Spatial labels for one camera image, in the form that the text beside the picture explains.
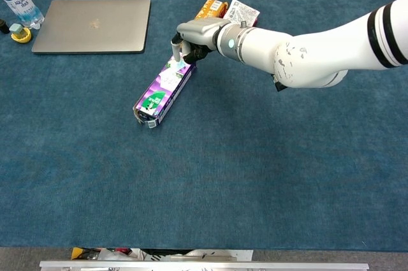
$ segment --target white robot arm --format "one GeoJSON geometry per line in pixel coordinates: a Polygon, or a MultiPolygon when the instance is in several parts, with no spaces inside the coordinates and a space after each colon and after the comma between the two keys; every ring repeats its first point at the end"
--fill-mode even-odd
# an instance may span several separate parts
{"type": "Polygon", "coordinates": [[[180,24],[171,44],[176,58],[182,45],[186,62],[218,50],[272,74],[278,90],[330,87],[348,70],[408,64],[407,15],[408,0],[396,0],[335,29],[299,36],[204,18],[180,24]]]}

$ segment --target laptop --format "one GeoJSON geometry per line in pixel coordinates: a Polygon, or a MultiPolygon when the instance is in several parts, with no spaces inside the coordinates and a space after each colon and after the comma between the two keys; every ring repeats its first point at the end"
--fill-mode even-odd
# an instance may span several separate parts
{"type": "Polygon", "coordinates": [[[143,52],[150,0],[53,0],[32,52],[143,52]]]}

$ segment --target snack package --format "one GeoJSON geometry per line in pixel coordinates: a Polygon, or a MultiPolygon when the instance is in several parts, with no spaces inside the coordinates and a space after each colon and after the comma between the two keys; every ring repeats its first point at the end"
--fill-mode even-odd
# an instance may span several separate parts
{"type": "Polygon", "coordinates": [[[232,0],[231,6],[223,18],[230,20],[233,24],[241,24],[242,21],[246,21],[247,26],[252,27],[256,24],[258,15],[259,11],[254,8],[238,0],[232,0]]]}
{"type": "Polygon", "coordinates": [[[222,18],[227,12],[228,3],[218,0],[207,0],[201,10],[198,12],[196,18],[219,17],[222,18]]]}
{"type": "Polygon", "coordinates": [[[195,63],[187,64],[183,59],[177,62],[172,56],[134,105],[136,119],[150,129],[158,126],[195,68],[195,63]]]}

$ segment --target water bottle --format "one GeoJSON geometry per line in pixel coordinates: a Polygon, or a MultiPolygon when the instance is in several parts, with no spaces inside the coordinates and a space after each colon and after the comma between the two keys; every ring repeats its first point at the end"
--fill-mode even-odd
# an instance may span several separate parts
{"type": "Polygon", "coordinates": [[[31,0],[4,0],[25,27],[39,29],[44,16],[31,0]]]}

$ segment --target purple box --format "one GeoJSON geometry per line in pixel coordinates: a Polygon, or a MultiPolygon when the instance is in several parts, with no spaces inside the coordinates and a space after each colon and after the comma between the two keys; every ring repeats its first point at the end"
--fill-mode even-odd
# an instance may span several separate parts
{"type": "Polygon", "coordinates": [[[196,68],[172,56],[133,107],[136,119],[149,128],[158,126],[196,68]]]}

